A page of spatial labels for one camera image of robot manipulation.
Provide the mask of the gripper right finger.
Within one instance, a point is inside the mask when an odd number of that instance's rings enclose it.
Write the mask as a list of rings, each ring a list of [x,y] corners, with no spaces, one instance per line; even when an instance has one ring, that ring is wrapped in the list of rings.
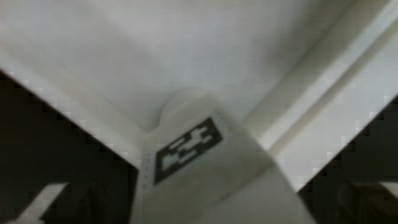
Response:
[[[398,224],[398,197],[380,182],[343,184],[339,224]]]

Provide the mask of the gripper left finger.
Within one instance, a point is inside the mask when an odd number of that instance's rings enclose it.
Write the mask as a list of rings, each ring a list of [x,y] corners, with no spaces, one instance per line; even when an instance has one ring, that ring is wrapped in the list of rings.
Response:
[[[11,224],[44,224],[41,219],[55,199],[67,187],[67,183],[51,183],[44,186],[30,205],[26,206]]]

